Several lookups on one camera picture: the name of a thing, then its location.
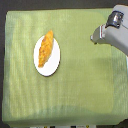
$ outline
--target gray robot arm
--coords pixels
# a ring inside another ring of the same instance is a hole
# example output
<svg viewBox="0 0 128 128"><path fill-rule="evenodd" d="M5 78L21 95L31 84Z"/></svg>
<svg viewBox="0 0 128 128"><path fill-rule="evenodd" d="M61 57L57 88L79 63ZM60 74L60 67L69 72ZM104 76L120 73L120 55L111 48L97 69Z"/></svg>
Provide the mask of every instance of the gray robot arm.
<svg viewBox="0 0 128 128"><path fill-rule="evenodd" d="M128 55L128 6L116 5L107 23L94 31L91 40L110 44Z"/></svg>

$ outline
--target fried food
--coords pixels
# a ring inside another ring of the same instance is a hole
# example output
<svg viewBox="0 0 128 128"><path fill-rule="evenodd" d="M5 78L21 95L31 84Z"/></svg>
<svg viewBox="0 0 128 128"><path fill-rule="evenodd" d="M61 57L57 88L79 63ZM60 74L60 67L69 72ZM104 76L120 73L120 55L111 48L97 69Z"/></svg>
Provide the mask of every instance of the fried food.
<svg viewBox="0 0 128 128"><path fill-rule="evenodd" d="M53 47L53 32L49 31L44 39L42 40L41 47L39 49L39 63L38 67L43 67L44 64L48 61Z"/></svg>

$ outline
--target green tablecloth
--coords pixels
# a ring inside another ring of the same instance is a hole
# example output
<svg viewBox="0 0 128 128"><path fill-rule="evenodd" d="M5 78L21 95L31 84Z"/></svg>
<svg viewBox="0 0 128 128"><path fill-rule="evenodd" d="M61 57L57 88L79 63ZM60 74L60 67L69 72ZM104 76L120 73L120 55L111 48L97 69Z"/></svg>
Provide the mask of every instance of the green tablecloth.
<svg viewBox="0 0 128 128"><path fill-rule="evenodd" d="M117 124L128 117L126 56L90 35L111 9L10 11L5 26L2 119L10 126ZM57 71L40 75L37 40L53 30Z"/></svg>

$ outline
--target white plate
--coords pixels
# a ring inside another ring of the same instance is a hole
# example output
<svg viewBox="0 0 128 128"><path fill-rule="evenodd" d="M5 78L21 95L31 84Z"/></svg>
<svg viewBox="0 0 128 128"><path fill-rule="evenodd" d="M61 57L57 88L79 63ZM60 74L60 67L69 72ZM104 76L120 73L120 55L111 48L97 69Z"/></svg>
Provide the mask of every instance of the white plate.
<svg viewBox="0 0 128 128"><path fill-rule="evenodd" d="M38 67L38 56L39 56L39 48L41 46L41 42L44 36L42 36L36 43L34 48L34 64L37 71L43 76L50 76L52 75L58 68L60 62L60 48L55 39L53 39L53 49L52 53L48 59L48 61L44 64L42 68Z"/></svg>

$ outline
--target orange food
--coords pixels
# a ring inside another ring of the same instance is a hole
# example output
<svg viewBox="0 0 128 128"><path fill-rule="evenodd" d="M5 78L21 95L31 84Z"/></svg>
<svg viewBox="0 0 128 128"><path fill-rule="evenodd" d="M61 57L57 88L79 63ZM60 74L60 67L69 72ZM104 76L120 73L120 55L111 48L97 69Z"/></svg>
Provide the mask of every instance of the orange food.
<svg viewBox="0 0 128 128"><path fill-rule="evenodd" d="M43 67L48 61L53 47L53 32L49 31L42 40L41 47L39 49L39 63L38 67Z"/></svg>

